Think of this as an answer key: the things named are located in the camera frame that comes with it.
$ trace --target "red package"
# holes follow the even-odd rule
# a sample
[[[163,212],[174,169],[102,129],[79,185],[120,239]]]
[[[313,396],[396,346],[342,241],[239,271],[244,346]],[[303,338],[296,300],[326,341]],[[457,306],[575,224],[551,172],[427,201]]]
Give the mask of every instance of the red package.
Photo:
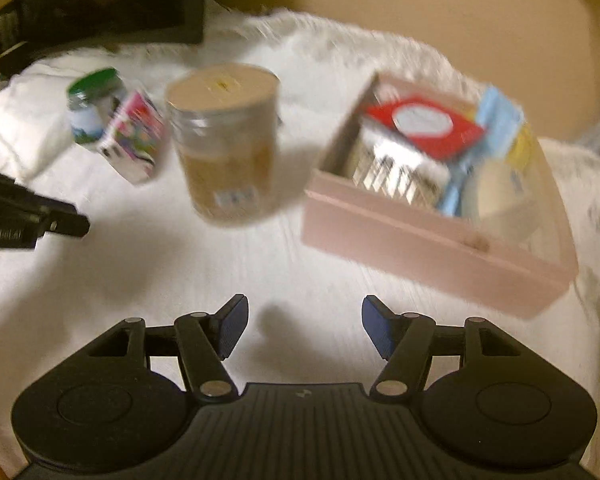
[[[436,160],[459,155],[484,135],[483,128],[461,114],[418,95],[371,106],[366,114]]]

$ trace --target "plastic jar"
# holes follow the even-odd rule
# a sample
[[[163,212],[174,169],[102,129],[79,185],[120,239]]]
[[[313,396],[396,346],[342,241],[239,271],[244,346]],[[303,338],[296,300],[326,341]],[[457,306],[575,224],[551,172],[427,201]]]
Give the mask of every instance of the plastic jar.
[[[75,142],[94,149],[126,97],[125,85],[118,71],[105,68],[90,73],[72,83],[66,94]]]
[[[277,152],[279,83],[271,72],[230,63],[167,89],[173,138],[203,217],[240,219],[266,206]]]

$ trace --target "beige wall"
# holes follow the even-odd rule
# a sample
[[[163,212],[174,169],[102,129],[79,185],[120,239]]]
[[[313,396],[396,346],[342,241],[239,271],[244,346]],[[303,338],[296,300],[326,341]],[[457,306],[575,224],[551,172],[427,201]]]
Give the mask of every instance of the beige wall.
[[[425,41],[522,102],[540,135],[577,136],[600,113],[600,0],[218,1],[285,6]]]

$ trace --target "beige lid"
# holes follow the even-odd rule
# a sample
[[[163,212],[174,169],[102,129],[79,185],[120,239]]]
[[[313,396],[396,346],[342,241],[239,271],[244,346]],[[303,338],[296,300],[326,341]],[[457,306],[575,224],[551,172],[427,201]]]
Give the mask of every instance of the beige lid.
[[[177,110],[213,114],[270,100],[278,84],[278,78],[267,70],[227,63],[204,68],[172,83],[166,96]]]

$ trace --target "silver packet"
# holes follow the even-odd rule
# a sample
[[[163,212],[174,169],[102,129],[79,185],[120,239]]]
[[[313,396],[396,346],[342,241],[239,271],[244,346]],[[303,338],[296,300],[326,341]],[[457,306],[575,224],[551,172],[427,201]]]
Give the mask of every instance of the silver packet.
[[[432,208],[448,184],[448,167],[373,120],[362,119],[358,140],[344,166],[357,187]]]

